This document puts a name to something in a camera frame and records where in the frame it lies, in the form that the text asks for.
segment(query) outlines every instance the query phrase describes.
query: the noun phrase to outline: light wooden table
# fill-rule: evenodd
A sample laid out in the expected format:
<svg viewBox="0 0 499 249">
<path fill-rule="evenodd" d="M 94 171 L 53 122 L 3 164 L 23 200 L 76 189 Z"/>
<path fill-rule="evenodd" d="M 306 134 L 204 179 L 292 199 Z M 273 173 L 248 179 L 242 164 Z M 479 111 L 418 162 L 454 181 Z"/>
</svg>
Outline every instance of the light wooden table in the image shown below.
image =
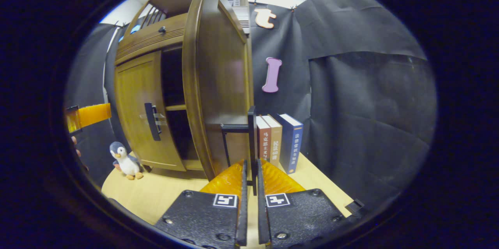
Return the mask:
<svg viewBox="0 0 499 249">
<path fill-rule="evenodd" d="M 306 190 L 321 189 L 334 205 L 348 217 L 345 208 L 353 202 L 347 194 L 326 177 L 304 155 L 300 154 L 294 174 L 289 175 Z M 153 168 L 140 180 L 128 180 L 123 172 L 113 169 L 102 186 L 102 193 L 150 224 L 155 224 L 177 196 L 184 190 L 199 191 L 208 183 L 203 171 L 172 171 Z M 249 249 L 265 248 L 258 244 L 258 203 L 253 189 L 248 187 Z"/>
</svg>

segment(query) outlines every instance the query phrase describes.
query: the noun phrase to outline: black metal stand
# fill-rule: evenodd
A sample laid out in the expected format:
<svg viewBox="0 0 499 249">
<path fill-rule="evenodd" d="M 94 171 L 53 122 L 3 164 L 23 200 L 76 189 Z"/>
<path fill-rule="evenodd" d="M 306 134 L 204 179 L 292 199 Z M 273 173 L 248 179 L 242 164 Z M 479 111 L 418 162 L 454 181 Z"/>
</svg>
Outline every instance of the black metal stand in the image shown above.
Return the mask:
<svg viewBox="0 0 499 249">
<path fill-rule="evenodd" d="M 230 159 L 228 157 L 228 149 L 227 149 L 227 140 L 226 140 L 226 134 L 227 133 L 248 133 L 249 137 L 249 157 L 250 157 L 250 164 L 251 164 L 251 180 L 247 182 L 248 185 L 253 186 L 253 195 L 257 195 L 257 184 L 256 184 L 256 178 L 257 178 L 257 172 L 258 172 L 258 167 L 257 167 L 257 156 L 256 156 L 256 151 L 257 151 L 257 139 L 255 137 L 257 133 L 257 123 L 255 121 L 255 116 L 256 116 L 256 108 L 255 106 L 251 106 L 248 110 L 248 124 L 221 124 L 221 134 L 223 138 L 223 147 L 225 148 L 225 156 L 227 158 L 227 164 L 230 167 Z"/>
</svg>

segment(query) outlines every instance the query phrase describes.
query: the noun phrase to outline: black fabric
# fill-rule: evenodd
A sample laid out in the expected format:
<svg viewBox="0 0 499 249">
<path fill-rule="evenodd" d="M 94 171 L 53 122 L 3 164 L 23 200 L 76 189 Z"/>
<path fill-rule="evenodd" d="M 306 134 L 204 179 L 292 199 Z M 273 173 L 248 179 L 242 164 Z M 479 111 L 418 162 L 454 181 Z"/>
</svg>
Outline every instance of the black fabric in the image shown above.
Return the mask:
<svg viewBox="0 0 499 249">
<path fill-rule="evenodd" d="M 310 72 L 303 53 L 301 29 L 289 8 L 267 4 L 250 4 L 251 55 L 253 60 L 253 96 L 257 114 L 289 114 L 303 123 L 301 153 L 308 153 L 310 130 Z M 276 15 L 269 18 L 273 29 L 255 23 L 256 8 L 268 8 Z M 267 79 L 267 57 L 282 61 L 279 69 L 279 91 L 262 90 Z"/>
<path fill-rule="evenodd" d="M 104 75 L 104 87 L 107 92 L 107 100 L 111 105 L 111 126 L 116 137 L 116 141 L 121 142 L 128 152 L 132 151 L 128 141 L 123 133 L 123 128 L 121 127 L 120 118 L 118 116 L 118 111 L 116 109 L 116 96 L 114 94 L 114 61 L 116 58 L 116 50 L 118 49 L 118 40 L 125 34 L 127 26 L 119 28 L 116 31 L 113 42 L 109 47 L 109 51 L 106 56 L 106 70 Z"/>
<path fill-rule="evenodd" d="M 86 107 L 105 103 L 102 90 L 107 47 L 116 27 L 98 24 L 86 38 L 73 61 L 66 90 L 65 107 Z M 89 175 L 100 186 L 114 168 L 109 144 L 116 141 L 109 120 L 83 128 L 76 136 L 81 161 Z"/>
<path fill-rule="evenodd" d="M 404 24 L 376 0 L 306 0 L 294 13 L 308 59 L 353 51 L 426 59 Z"/>
<path fill-rule="evenodd" d="M 424 162 L 436 93 L 429 63 L 351 52 L 312 59 L 308 158 L 368 209 L 392 200 Z"/>
</svg>

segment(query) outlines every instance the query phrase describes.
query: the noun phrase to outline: stuffed penguin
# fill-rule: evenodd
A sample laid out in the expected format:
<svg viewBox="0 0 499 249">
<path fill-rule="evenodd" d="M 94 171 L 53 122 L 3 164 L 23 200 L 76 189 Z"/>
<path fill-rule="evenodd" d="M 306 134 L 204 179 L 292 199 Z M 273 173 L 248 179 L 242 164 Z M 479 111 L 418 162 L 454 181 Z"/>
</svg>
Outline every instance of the stuffed penguin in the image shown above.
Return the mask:
<svg viewBox="0 0 499 249">
<path fill-rule="evenodd" d="M 127 154 L 125 146 L 120 142 L 113 142 L 109 145 L 109 151 L 111 155 L 116 158 L 118 164 L 120 165 L 121 171 L 126 174 L 126 178 L 133 180 L 134 176 L 137 179 L 142 178 L 144 175 L 140 173 L 139 164 L 137 164 L 137 159 Z"/>
</svg>

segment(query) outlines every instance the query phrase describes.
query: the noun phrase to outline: cabinet handle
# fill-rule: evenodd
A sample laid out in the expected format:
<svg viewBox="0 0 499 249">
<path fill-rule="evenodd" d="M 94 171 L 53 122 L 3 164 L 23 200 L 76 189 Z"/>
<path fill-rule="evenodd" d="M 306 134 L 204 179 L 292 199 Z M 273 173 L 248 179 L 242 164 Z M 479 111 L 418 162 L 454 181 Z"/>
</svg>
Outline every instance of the cabinet handle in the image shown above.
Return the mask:
<svg viewBox="0 0 499 249">
<path fill-rule="evenodd" d="M 161 138 L 159 138 L 161 128 L 159 127 L 159 125 L 156 125 L 156 118 L 154 117 L 154 114 L 157 114 L 156 107 L 151 103 L 144 103 L 144 106 L 146 109 L 147 122 L 149 124 L 149 129 L 151 130 L 153 139 L 155 141 L 161 141 Z"/>
</svg>

